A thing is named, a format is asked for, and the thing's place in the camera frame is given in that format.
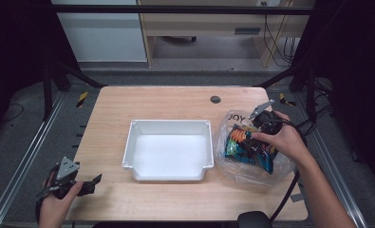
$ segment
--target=table top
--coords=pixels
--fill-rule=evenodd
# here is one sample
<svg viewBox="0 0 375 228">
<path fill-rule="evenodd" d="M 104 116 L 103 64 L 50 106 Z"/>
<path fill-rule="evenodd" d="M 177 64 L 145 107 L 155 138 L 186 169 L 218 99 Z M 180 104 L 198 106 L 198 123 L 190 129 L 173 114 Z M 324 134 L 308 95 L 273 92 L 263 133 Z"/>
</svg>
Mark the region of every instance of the table top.
<svg viewBox="0 0 375 228">
<path fill-rule="evenodd" d="M 221 101 L 214 104 L 212 96 Z M 67 220 L 237 220 L 263 211 L 269 217 L 283 199 L 293 174 L 275 186 L 236 183 L 216 167 L 200 181 L 137 181 L 122 168 L 132 120 L 210 120 L 213 133 L 231 109 L 253 111 L 269 100 L 258 87 L 108 86 L 101 90 L 74 159 L 77 180 L 103 174 L 95 193 L 76 198 Z M 299 194 L 296 187 L 293 194 Z M 303 220 L 305 203 L 290 199 L 277 220 Z"/>
</svg>

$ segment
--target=clear plastic bag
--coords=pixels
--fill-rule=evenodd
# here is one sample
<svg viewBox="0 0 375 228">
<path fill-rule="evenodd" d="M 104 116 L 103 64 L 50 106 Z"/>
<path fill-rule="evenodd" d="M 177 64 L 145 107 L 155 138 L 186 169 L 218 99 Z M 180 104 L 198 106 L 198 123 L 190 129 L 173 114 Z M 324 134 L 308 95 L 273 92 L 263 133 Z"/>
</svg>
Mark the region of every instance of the clear plastic bag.
<svg viewBox="0 0 375 228">
<path fill-rule="evenodd" d="M 247 111 L 230 110 L 223 118 L 214 136 L 216 166 L 226 177 L 236 182 L 272 186 L 283 180 L 294 168 L 294 162 L 282 153 L 277 153 L 273 158 L 272 174 L 258 165 L 225 157 L 227 140 L 234 125 L 251 125 L 252 123 L 248 118 L 250 114 Z"/>
</svg>

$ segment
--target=person's left hand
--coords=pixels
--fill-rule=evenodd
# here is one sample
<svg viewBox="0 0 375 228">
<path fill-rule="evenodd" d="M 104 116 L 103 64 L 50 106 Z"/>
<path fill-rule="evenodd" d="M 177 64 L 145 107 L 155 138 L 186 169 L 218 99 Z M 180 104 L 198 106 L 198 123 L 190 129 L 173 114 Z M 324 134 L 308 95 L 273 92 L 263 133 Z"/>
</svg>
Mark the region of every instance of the person's left hand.
<svg viewBox="0 0 375 228">
<path fill-rule="evenodd" d="M 76 182 L 63 199 L 57 199 L 53 195 L 47 196 L 40 209 L 39 227 L 59 228 L 63 225 L 72 201 L 81 191 L 84 182 Z"/>
</svg>

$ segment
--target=forearm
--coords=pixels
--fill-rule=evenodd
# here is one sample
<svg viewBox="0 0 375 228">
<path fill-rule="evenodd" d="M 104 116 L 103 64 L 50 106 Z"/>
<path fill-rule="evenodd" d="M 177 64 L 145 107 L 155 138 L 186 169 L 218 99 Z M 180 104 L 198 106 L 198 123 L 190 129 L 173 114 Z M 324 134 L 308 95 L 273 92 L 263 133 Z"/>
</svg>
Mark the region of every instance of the forearm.
<svg viewBox="0 0 375 228">
<path fill-rule="evenodd" d="M 310 153 L 296 162 L 315 227 L 356 227 Z"/>
</svg>

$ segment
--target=yellow and black tape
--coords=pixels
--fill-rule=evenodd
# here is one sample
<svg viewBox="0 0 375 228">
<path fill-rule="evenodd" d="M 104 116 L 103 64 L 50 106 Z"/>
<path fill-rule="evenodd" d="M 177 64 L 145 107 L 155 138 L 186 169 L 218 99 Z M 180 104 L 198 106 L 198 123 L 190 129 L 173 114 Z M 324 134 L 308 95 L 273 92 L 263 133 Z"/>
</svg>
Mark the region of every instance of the yellow and black tape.
<svg viewBox="0 0 375 228">
<path fill-rule="evenodd" d="M 82 107 L 83 104 L 84 104 L 84 101 L 86 99 L 86 96 L 87 96 L 87 92 L 83 92 L 80 96 L 80 100 L 78 101 L 77 103 L 77 107 Z"/>
<path fill-rule="evenodd" d="M 284 105 L 296 106 L 296 102 L 287 102 L 283 93 L 279 94 L 279 102 Z"/>
</svg>

